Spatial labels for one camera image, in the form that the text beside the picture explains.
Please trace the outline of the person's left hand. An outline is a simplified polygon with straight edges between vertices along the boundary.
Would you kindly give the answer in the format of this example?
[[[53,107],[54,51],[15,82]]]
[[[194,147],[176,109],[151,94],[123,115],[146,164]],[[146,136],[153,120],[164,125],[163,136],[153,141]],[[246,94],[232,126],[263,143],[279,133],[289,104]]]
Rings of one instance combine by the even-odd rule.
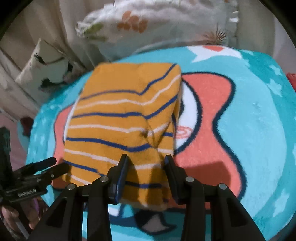
[[[31,200],[22,201],[20,203],[22,210],[24,211],[24,214],[26,215],[27,219],[29,220],[29,227],[31,229],[34,229],[39,222],[39,214],[35,209],[35,203]],[[1,213],[4,216],[4,219],[6,220],[8,226],[16,233],[21,234],[22,231],[18,227],[16,220],[19,217],[19,213],[16,209],[10,207],[10,206],[1,206]]]

